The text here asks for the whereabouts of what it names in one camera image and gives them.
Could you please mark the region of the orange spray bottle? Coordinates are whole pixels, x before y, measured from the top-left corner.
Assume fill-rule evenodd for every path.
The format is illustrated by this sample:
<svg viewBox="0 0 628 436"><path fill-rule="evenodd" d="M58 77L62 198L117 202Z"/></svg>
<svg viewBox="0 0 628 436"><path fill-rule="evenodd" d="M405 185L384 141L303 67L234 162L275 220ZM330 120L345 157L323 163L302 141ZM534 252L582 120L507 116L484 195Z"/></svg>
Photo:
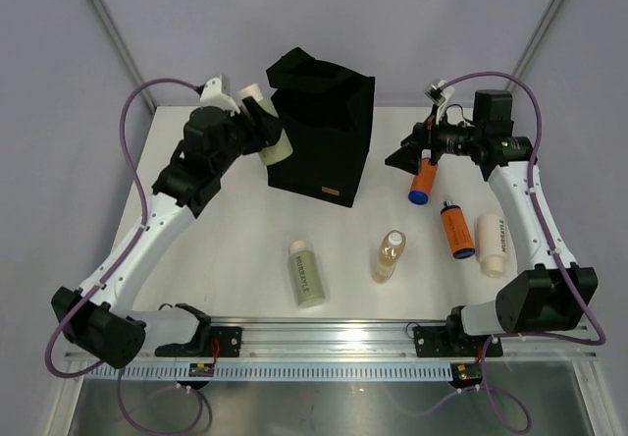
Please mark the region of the orange spray bottle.
<svg viewBox="0 0 628 436"><path fill-rule="evenodd" d="M416 205L428 203L437 173L438 166L433 165L429 157L424 157L421 160L419 174L413 178L408 192L408 200L411 203Z"/></svg>
<svg viewBox="0 0 628 436"><path fill-rule="evenodd" d="M445 200L441 219L450 252L455 259L465 259L476 252L472 235L459 205Z"/></svg>

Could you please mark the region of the green Murrayle bottle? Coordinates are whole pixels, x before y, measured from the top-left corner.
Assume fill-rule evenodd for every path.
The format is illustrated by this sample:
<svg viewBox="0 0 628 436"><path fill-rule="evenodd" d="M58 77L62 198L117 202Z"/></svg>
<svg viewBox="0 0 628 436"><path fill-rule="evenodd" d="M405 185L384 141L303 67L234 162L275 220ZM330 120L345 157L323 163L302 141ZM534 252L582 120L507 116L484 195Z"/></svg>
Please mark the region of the green Murrayle bottle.
<svg viewBox="0 0 628 436"><path fill-rule="evenodd" d="M308 242L295 241L289 246L288 272L298 306L313 307L326 300L317 259Z"/></svg>

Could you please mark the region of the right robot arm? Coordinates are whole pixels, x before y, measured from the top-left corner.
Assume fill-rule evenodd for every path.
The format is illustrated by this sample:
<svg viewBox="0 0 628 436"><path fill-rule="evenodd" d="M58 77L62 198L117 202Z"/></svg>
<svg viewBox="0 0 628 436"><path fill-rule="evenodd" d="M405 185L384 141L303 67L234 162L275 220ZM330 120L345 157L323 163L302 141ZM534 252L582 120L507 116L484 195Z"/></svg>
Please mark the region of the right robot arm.
<svg viewBox="0 0 628 436"><path fill-rule="evenodd" d="M491 335L541 335L569 340L598 287L591 267L579 266L558 232L544 197L533 143L513 135L512 95L479 90L472 120L450 123L452 89L428 88L430 115L414 125L386 165L417 175L424 160L464 156L480 168L501 207L517 260L517 275L497 296L455 307L446 319L445 345L467 354Z"/></svg>

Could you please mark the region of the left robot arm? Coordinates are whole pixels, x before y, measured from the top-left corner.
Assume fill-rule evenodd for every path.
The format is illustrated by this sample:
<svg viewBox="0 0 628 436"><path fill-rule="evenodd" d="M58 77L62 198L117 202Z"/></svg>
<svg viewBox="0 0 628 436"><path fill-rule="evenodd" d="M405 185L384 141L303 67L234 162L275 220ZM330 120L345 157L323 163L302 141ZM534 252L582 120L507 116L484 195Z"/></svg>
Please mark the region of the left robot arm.
<svg viewBox="0 0 628 436"><path fill-rule="evenodd" d="M145 281L174 240L197 219L240 157L257 153L267 165L290 156L283 123L268 98L245 94L238 111L203 106L191 112L183 139L153 186L150 206L134 231L78 288L61 287L51 305L64 336L99 364L123 369L143 350L197 356L211 349L211 318L177 303L133 310Z"/></svg>

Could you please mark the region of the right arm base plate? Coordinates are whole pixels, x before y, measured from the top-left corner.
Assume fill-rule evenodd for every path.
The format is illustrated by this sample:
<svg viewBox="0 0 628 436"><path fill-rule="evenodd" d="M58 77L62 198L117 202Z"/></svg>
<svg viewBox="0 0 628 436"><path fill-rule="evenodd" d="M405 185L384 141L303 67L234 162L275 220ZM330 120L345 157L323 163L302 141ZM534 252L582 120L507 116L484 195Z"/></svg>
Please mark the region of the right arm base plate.
<svg viewBox="0 0 628 436"><path fill-rule="evenodd" d="M445 326L415 325L413 343L418 357L479 357L487 336L449 333Z"/></svg>

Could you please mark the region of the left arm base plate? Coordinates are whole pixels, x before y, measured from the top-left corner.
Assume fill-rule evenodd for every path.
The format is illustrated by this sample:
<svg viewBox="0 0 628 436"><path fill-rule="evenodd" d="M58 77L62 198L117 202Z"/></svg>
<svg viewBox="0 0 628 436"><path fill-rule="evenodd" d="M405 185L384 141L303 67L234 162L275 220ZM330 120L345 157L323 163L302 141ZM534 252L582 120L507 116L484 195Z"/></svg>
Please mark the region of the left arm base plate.
<svg viewBox="0 0 628 436"><path fill-rule="evenodd" d="M239 357L242 328L239 326L211 326L197 331L187 344L185 355L199 357Z"/></svg>

